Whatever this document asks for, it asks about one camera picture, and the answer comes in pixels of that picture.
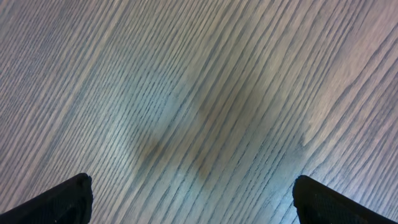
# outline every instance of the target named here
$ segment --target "wooden surface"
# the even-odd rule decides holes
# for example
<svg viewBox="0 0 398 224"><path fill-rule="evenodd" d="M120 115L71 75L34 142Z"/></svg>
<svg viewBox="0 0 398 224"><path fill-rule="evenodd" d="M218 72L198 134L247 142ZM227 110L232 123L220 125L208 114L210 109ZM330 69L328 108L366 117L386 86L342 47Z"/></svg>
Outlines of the wooden surface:
<svg viewBox="0 0 398 224"><path fill-rule="evenodd" d="M307 174L398 221L398 2L0 1L0 212L298 223Z"/></svg>

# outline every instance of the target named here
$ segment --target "wood grain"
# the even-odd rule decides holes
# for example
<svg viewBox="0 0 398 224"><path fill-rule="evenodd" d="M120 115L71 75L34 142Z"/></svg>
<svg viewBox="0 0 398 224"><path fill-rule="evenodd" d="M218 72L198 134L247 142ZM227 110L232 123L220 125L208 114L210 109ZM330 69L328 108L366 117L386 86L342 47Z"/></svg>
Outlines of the wood grain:
<svg viewBox="0 0 398 224"><path fill-rule="evenodd" d="M298 223L306 174L398 221L398 2L0 1L0 212Z"/></svg>

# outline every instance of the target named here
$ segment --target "wooden table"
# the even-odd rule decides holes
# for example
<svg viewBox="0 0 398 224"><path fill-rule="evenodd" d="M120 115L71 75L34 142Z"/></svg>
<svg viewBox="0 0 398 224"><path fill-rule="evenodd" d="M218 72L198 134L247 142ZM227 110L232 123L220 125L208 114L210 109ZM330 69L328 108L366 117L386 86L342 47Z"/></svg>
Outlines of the wooden table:
<svg viewBox="0 0 398 224"><path fill-rule="evenodd" d="M0 1L0 212L298 223L306 174L398 220L398 2Z"/></svg>

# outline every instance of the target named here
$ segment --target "wooden floor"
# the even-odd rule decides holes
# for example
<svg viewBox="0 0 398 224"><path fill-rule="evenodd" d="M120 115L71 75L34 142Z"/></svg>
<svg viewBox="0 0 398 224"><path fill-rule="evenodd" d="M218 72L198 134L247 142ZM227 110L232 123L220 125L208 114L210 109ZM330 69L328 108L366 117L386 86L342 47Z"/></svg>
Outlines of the wooden floor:
<svg viewBox="0 0 398 224"><path fill-rule="evenodd" d="M398 2L0 1L0 212L298 223L306 174L398 221Z"/></svg>

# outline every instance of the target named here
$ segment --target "black object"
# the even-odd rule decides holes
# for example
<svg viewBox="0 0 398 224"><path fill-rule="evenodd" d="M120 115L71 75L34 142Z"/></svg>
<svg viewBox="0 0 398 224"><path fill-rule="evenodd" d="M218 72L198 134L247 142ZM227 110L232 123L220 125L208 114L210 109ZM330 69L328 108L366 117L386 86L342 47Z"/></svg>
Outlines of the black object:
<svg viewBox="0 0 398 224"><path fill-rule="evenodd" d="M397 224L304 175L295 181L293 199L301 224Z"/></svg>
<svg viewBox="0 0 398 224"><path fill-rule="evenodd" d="M87 224L92 204L91 177L78 174L0 215L0 223Z"/></svg>

